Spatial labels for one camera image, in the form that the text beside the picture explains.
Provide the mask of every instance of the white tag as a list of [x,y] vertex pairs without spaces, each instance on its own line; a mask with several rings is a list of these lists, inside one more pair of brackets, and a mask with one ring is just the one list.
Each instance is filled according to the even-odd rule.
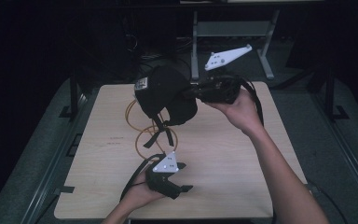
[[144,77],[136,81],[134,89],[136,91],[141,91],[141,90],[147,90],[148,87],[149,87],[148,77]]
[[175,152],[168,154],[161,162],[159,162],[154,168],[154,173],[176,173],[179,168],[176,163]]

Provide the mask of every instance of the white plastic piece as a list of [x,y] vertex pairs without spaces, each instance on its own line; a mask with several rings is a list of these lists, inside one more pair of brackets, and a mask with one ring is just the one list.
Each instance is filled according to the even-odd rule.
[[251,50],[252,47],[250,45],[247,45],[246,47],[240,49],[231,49],[219,53],[212,52],[209,61],[205,64],[205,70],[209,71],[231,63],[232,61],[238,59],[240,56]]
[[178,171],[175,152],[168,154],[153,169],[154,173],[177,173]]

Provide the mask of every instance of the black strap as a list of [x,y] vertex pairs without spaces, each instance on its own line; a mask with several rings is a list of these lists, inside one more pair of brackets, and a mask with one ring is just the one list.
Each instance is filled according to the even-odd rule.
[[173,147],[173,139],[172,139],[172,134],[171,134],[170,129],[164,126],[164,124],[159,119],[158,115],[153,116],[152,120],[156,122],[158,131],[156,133],[154,133],[153,136],[150,138],[150,140],[144,144],[144,147],[147,147],[147,148],[152,147],[153,144],[157,141],[159,134],[163,133],[163,132],[167,133],[168,142],[169,142],[170,146]]
[[124,198],[127,191],[129,191],[129,189],[133,186],[132,183],[135,180],[136,176],[138,176],[142,172],[142,170],[146,167],[146,165],[156,157],[159,157],[161,159],[164,157],[164,155],[163,154],[153,155],[153,156],[147,158],[146,160],[144,160],[141,163],[141,165],[138,166],[138,168],[136,169],[136,171],[133,173],[132,177],[130,178],[129,182],[127,183],[126,187],[124,187],[123,191],[121,192],[120,200],[122,200]]
[[258,117],[260,118],[260,121],[261,123],[263,124],[264,126],[264,117],[263,117],[263,108],[261,107],[261,103],[260,103],[260,99],[258,99],[258,96],[257,96],[257,93],[255,91],[255,86],[254,84],[249,81],[249,80],[246,80],[245,78],[242,78],[241,79],[241,85],[248,91],[251,93],[251,96],[252,96],[252,99],[254,100],[255,102],[255,108],[257,110],[257,114],[258,114]]

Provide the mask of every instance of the wooden table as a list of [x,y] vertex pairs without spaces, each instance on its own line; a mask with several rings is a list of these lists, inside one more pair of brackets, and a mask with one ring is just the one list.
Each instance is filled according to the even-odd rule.
[[[263,106],[265,127],[283,156],[306,183],[296,153],[290,143],[267,85],[254,83]],[[125,120],[127,105],[133,100],[133,85],[109,85],[100,89],[78,147],[65,186],[55,208],[60,219],[104,218],[119,201],[121,191],[143,161],[135,150],[138,132]],[[174,126],[179,140],[178,161],[187,167],[170,177],[176,185],[193,185],[176,200],[164,198],[133,212],[130,218],[243,218],[271,217],[269,191],[255,149],[243,133],[219,111],[198,102],[197,115]],[[140,106],[130,113],[136,127],[151,125]],[[150,138],[142,134],[140,146]],[[167,137],[158,141],[167,153]],[[146,156],[159,153],[140,150]]]

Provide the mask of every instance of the metal frame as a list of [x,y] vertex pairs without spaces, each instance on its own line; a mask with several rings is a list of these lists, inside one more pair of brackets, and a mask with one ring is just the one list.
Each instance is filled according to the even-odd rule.
[[323,102],[319,97],[312,94],[311,99],[314,101],[314,103],[317,105],[319,112],[321,113],[322,117],[324,118],[324,122],[327,124],[328,128],[330,129],[330,132],[334,135],[336,138],[336,141],[339,145],[339,148],[341,149],[341,153],[345,159],[345,162],[348,164],[348,167],[350,168],[354,179],[356,180],[358,184],[358,160],[356,159],[355,155],[353,154],[353,151],[348,144],[348,142],[345,140],[345,137],[343,136],[341,130],[338,128],[336,123],[331,120],[331,115],[328,115],[325,111],[325,108],[323,108]]
[[267,79],[273,79],[271,67],[267,59],[267,51],[275,30],[280,10],[276,9],[270,21],[198,21],[198,12],[194,11],[193,50],[191,52],[191,77],[200,78],[197,57],[198,36],[264,36],[266,42],[257,50],[258,58],[263,66]]
[[28,205],[27,211],[25,212],[24,216],[22,217],[21,223],[34,223],[37,219],[39,211],[42,207],[43,201],[48,195],[48,189],[50,188],[54,177],[56,175],[56,169],[59,165],[61,157],[66,153],[66,149],[68,146],[71,145],[73,136],[76,132],[76,127],[79,120],[82,118],[83,114],[83,106],[87,103],[86,97],[81,94],[80,99],[76,101],[76,107],[80,108],[79,113],[76,113],[74,120],[70,122],[70,126],[68,127],[68,131],[66,135],[62,138],[60,145],[57,147],[53,158],[48,165],[48,169],[46,170],[45,174],[42,177],[39,185],[37,186],[33,199],[31,203]]

